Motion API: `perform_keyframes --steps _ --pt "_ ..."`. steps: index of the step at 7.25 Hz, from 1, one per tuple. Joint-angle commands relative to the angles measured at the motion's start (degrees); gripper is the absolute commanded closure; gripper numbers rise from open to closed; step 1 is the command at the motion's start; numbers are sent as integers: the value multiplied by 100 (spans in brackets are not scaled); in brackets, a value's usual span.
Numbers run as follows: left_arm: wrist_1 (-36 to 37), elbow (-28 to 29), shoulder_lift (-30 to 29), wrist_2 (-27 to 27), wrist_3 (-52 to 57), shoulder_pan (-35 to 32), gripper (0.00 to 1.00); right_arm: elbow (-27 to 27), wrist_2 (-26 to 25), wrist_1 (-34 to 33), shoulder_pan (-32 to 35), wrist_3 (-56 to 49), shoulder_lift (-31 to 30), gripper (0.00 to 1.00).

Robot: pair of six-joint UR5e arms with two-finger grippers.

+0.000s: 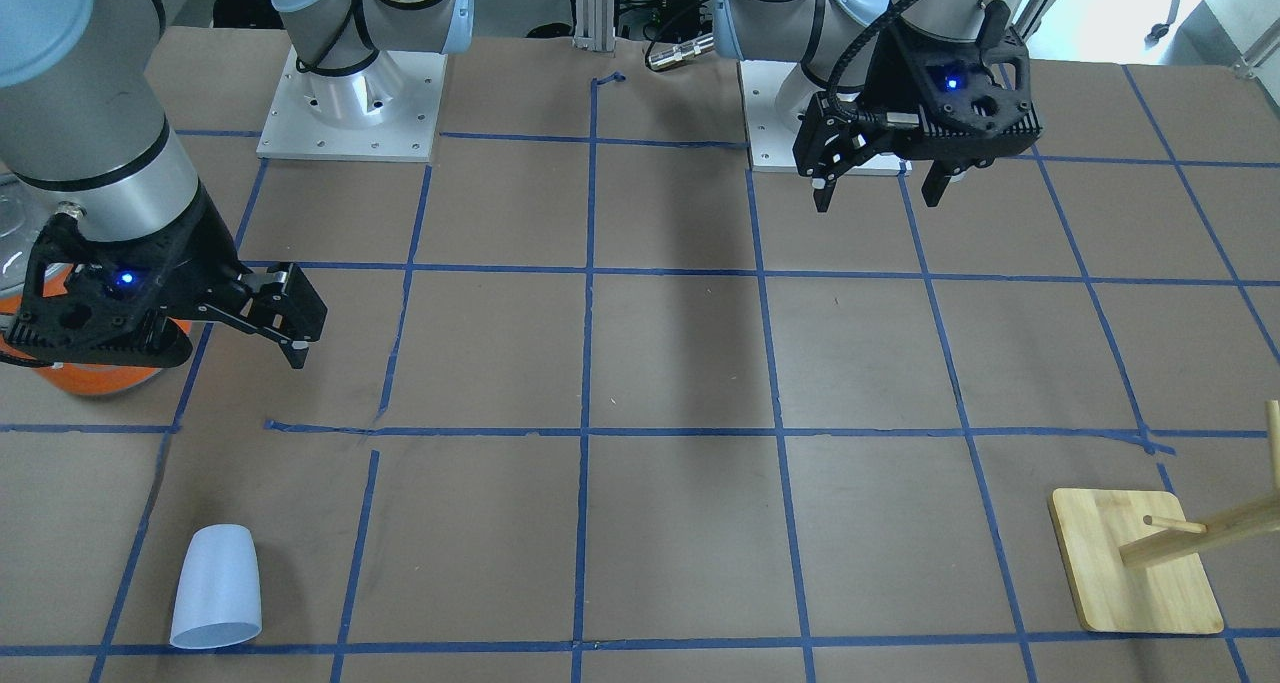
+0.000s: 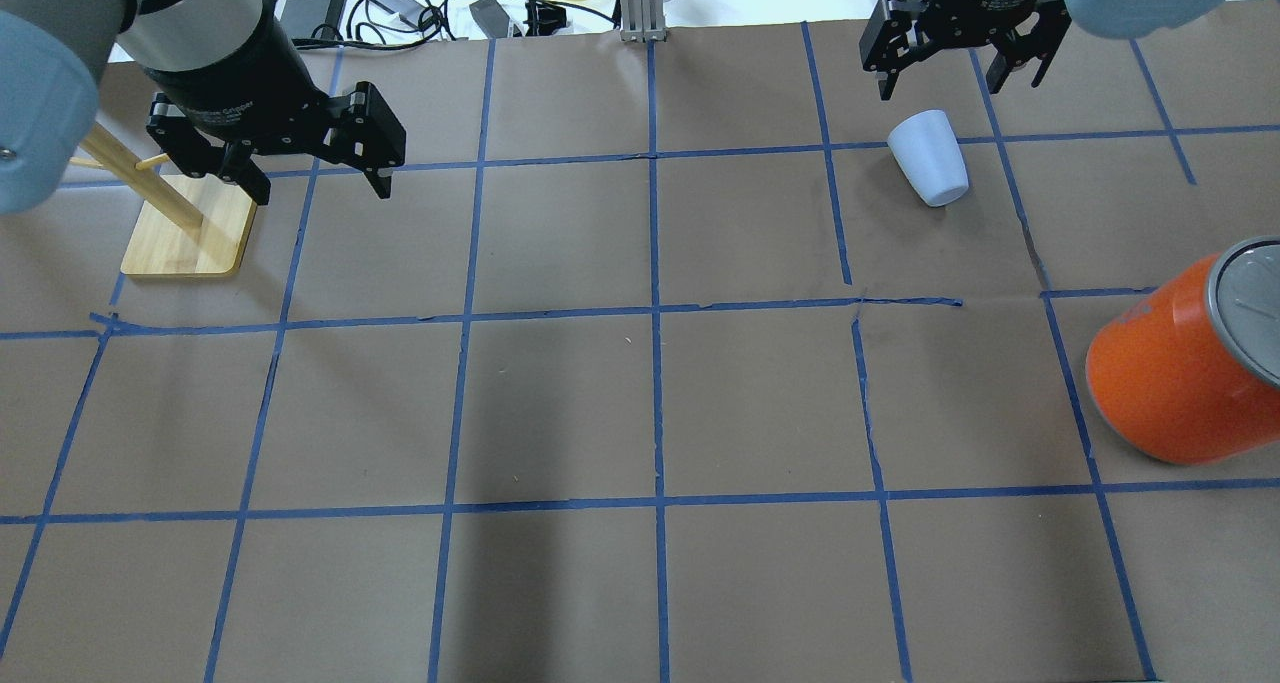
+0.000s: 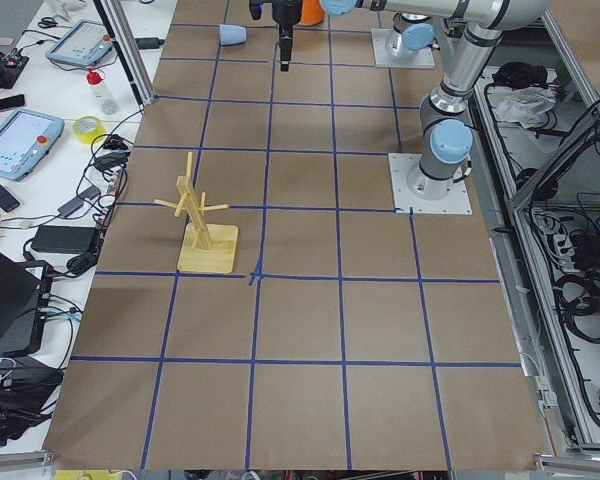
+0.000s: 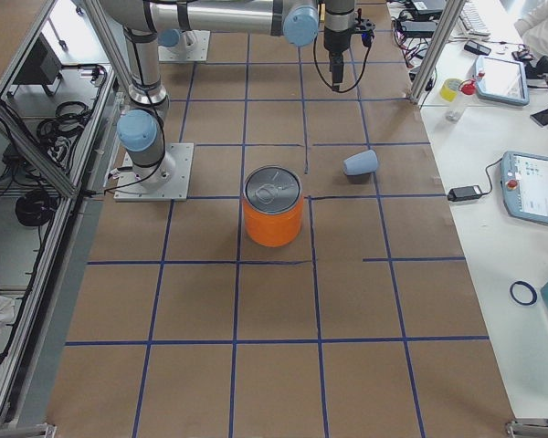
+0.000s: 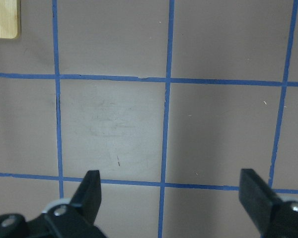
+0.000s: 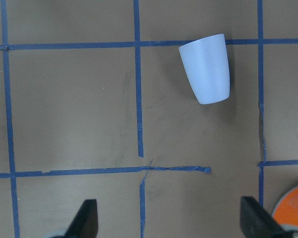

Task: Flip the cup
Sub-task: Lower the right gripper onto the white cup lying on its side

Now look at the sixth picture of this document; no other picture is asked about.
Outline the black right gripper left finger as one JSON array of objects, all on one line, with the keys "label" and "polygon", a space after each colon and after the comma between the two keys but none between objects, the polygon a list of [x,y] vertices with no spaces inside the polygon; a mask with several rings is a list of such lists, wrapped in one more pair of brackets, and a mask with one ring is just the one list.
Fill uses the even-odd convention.
[{"label": "black right gripper left finger", "polygon": [[98,233],[97,200],[85,200],[70,226],[65,232],[65,238],[95,238]]}]

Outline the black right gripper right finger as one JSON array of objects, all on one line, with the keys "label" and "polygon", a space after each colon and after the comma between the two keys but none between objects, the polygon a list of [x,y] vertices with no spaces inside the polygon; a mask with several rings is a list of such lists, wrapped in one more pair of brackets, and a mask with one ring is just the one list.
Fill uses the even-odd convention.
[{"label": "black right gripper right finger", "polygon": [[288,233],[251,196],[240,199],[240,228],[246,238],[288,237]]}]

